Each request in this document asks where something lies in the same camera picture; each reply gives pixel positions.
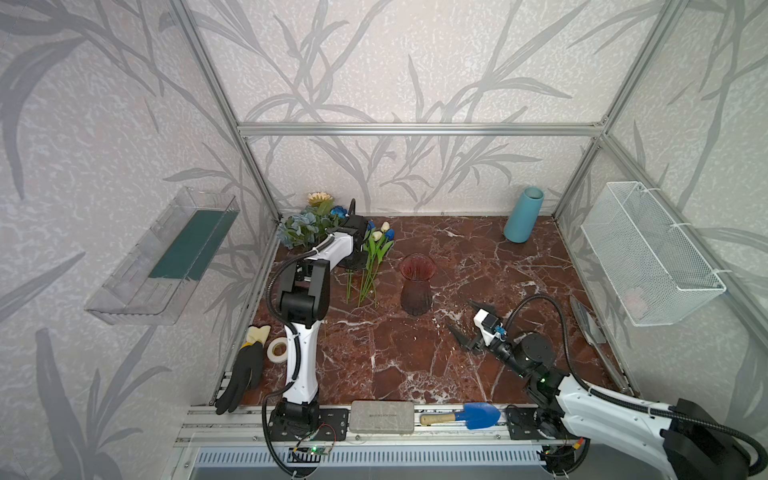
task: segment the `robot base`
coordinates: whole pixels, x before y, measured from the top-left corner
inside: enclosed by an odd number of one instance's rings
[[[315,425],[307,425],[306,422],[298,422],[285,415],[284,411],[280,412],[280,405],[286,402],[281,402],[272,411],[270,416],[269,432],[270,440],[273,442],[295,442],[306,435],[317,430],[317,428],[323,423],[327,423],[333,427],[336,432],[336,441],[341,442],[346,439],[346,430],[349,426],[349,410],[348,409],[321,409],[316,408],[313,415],[316,415]],[[315,440],[333,440],[333,432],[330,429],[323,428]]]

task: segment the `red glass vase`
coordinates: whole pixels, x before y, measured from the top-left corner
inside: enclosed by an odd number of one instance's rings
[[[429,279],[436,271],[435,262],[423,253],[411,253],[400,263],[400,273],[406,279],[400,293],[400,306],[409,315],[423,315],[432,308]]]

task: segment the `wooden handle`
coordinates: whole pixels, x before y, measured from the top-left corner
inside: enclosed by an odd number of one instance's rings
[[[433,423],[453,422],[456,420],[454,413],[438,413],[433,415],[422,415],[419,421],[422,425],[431,425]]]

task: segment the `floor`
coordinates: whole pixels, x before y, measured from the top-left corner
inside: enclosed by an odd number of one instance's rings
[[[344,270],[333,271],[331,307],[317,351],[322,404],[348,404],[357,399],[529,403],[522,391],[523,379],[490,353],[462,351],[445,326],[455,323],[472,338],[474,311],[467,300],[492,303],[506,316],[525,296],[537,292],[552,295],[562,305],[578,373],[589,382],[615,389],[571,312],[570,295],[590,304],[550,217],[539,217],[531,238],[522,244],[504,238],[505,217],[373,220],[376,225],[387,220],[396,231],[396,242],[377,280],[379,305],[376,308],[366,300],[358,307],[357,289],[347,303]],[[402,276],[396,267],[405,255],[417,252],[428,254],[438,271],[432,278],[432,311],[413,317],[400,309]],[[281,247],[276,261],[286,255]],[[353,285],[359,287],[360,278],[356,273]],[[283,327],[270,318],[264,301],[253,324],[273,326],[270,341],[285,336]],[[547,336],[558,352],[557,365],[567,369],[560,322],[551,305],[540,300],[530,303],[515,321],[511,337],[528,331]],[[247,392],[243,404],[258,404],[265,392],[285,384],[286,364],[265,362],[260,386]]]

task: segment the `gray box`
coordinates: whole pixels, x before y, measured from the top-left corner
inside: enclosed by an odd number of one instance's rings
[[[355,433],[413,433],[413,402],[356,400],[349,414]]]

